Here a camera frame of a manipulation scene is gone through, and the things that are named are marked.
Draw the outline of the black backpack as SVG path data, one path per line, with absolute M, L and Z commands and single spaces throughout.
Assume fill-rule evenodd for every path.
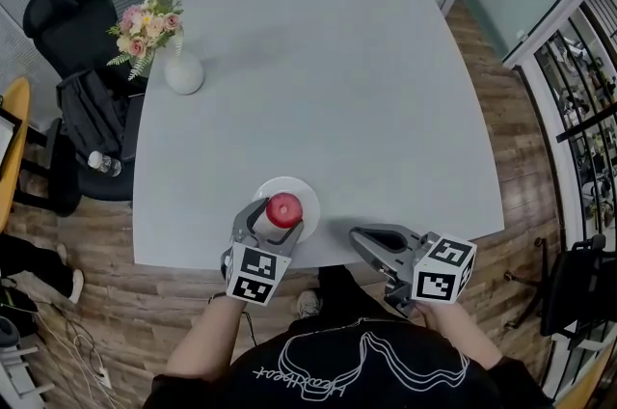
M 121 161 L 132 160 L 142 94 L 116 91 L 90 69 L 63 79 L 56 86 L 56 96 L 66 136 L 83 164 L 94 151 Z

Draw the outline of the black swivel chair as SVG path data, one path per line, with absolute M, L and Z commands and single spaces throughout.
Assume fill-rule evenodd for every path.
M 544 238 L 534 245 L 542 249 L 541 279 L 532 281 L 504 273 L 504 279 L 536 289 L 531 302 L 508 330 L 519 328 L 533 313 L 541 317 L 540 334 L 560 335 L 573 350 L 582 345 L 603 322 L 617 323 L 617 251 L 605 249 L 606 237 L 597 233 L 560 252 L 549 265 Z

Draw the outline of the black metal railing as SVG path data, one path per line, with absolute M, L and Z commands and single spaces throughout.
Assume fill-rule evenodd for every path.
M 582 0 L 518 66 L 548 136 L 562 242 L 617 252 L 617 0 Z

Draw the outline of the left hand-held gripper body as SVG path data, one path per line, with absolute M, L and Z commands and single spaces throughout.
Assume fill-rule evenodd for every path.
M 233 242 L 222 260 L 226 296 L 267 306 L 290 263 L 289 257 Z

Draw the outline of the white round vase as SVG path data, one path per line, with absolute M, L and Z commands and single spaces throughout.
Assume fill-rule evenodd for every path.
M 191 95 L 203 84 L 205 78 L 201 61 L 192 53 L 173 52 L 165 63 L 165 79 L 179 95 Z

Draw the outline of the white round plate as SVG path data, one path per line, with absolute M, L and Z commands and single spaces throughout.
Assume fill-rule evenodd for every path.
M 293 194 L 303 208 L 304 229 L 298 243 L 307 241 L 316 231 L 321 217 L 321 208 L 315 191 L 296 177 L 275 177 L 263 183 L 254 193 L 252 201 L 270 198 L 279 193 Z

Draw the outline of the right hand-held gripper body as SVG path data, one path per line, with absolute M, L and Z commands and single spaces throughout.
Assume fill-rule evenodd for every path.
M 387 282 L 386 303 L 410 316 L 417 302 L 453 304 L 469 282 L 477 246 L 451 235 L 428 232 L 420 238 L 411 261 Z

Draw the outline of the grey square table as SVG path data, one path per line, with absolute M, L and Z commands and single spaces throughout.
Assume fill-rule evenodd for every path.
M 360 224 L 466 240 L 504 227 L 496 163 L 435 0 L 180 0 L 191 95 L 150 72 L 134 171 L 143 265 L 215 269 L 235 215 L 296 177 L 321 215 L 296 268 L 358 260 Z

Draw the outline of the person's black trouser leg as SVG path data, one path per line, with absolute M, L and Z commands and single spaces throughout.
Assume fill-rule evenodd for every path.
M 343 265 L 320 267 L 318 281 L 322 306 L 309 319 L 315 325 L 343 326 L 360 319 L 402 321 L 368 295 Z

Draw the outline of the round wooden side table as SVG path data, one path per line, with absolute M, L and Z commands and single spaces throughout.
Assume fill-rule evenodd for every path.
M 11 213 L 21 158 L 26 143 L 31 98 L 29 81 L 25 77 L 16 78 L 3 93 L 3 97 L 3 108 L 21 120 L 21 126 L 16 132 L 7 154 L 5 168 L 0 177 L 0 232 L 6 228 Z

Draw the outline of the clear water bottle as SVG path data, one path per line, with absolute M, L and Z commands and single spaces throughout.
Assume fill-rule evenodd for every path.
M 118 159 L 94 150 L 88 158 L 88 165 L 102 174 L 117 177 L 121 173 L 121 163 Z

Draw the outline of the person's right forearm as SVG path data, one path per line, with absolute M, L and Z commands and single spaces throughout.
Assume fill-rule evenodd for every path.
M 502 354 L 497 346 L 460 304 L 417 302 L 416 307 L 429 328 L 484 369 L 494 368 L 501 361 Z

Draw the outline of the red apple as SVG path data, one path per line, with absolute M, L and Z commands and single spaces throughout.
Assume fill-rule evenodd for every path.
M 291 229 L 303 220 L 303 207 L 294 194 L 281 192 L 269 198 L 266 217 L 280 229 Z

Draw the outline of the pink flower bouquet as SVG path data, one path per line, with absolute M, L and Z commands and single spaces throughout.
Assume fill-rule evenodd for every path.
M 184 27 L 180 0 L 143 0 L 124 10 L 119 21 L 106 33 L 116 41 L 118 54 L 107 66 L 129 65 L 128 81 L 143 76 L 156 53 L 173 48 L 180 56 L 183 48 Z

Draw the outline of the person's black printed shirt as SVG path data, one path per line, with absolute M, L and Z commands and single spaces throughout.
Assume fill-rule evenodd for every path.
M 215 381 L 158 375 L 144 409 L 554 409 L 524 364 L 482 368 L 433 330 L 313 318 L 240 356 Z

